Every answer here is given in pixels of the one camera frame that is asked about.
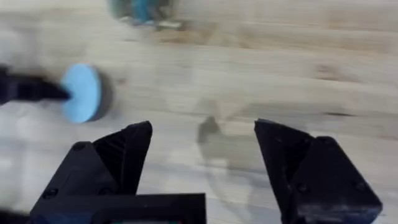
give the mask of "screw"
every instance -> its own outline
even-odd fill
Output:
[[[328,137],[322,137],[321,141],[323,141],[323,143],[325,143],[325,144],[333,144],[333,140]]]
[[[364,192],[366,190],[366,184],[364,182],[354,182],[354,188],[359,192]]]
[[[307,184],[304,183],[297,184],[296,188],[301,194],[308,194],[311,191]]]
[[[100,189],[98,191],[98,194],[99,195],[110,195],[110,194],[113,194],[113,190],[108,187],[105,187],[105,188]]]
[[[82,149],[84,149],[86,147],[86,143],[85,142],[76,142],[73,146],[72,149],[74,151],[80,151]]]
[[[45,190],[42,197],[43,199],[51,199],[54,198],[57,194],[58,194],[58,189],[52,187]]]

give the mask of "wood grain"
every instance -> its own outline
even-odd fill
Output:
[[[183,32],[132,28],[106,1],[0,0],[0,62],[59,79],[86,62],[113,86],[86,124],[58,105],[0,108],[0,207],[29,211],[69,147],[150,120],[139,193],[206,192],[209,223],[280,223],[253,132],[272,119],[338,140],[398,220],[398,3],[179,0]]]

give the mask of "blue disc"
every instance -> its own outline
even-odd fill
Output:
[[[71,66],[61,81],[71,94],[63,105],[63,114],[69,121],[83,123],[97,113],[101,103],[101,80],[96,70],[85,64]]]

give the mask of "black bracket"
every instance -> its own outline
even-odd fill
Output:
[[[282,223],[369,224],[382,204],[331,137],[259,119],[254,128]]]
[[[152,137],[132,124],[69,151],[30,212],[33,223],[206,223],[205,194],[136,195]]]

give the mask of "blurry object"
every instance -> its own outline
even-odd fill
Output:
[[[40,101],[69,99],[69,93],[60,85],[42,77],[10,74],[9,68],[0,66],[0,104],[8,101]]]
[[[102,83],[96,70],[85,64],[69,68],[61,84],[42,77],[10,73],[0,67],[0,104],[8,101],[55,100],[64,102],[63,114],[71,122],[83,123],[101,108]]]
[[[108,0],[111,14],[133,26],[146,25],[161,29],[183,29],[183,22],[172,19],[172,0]]]

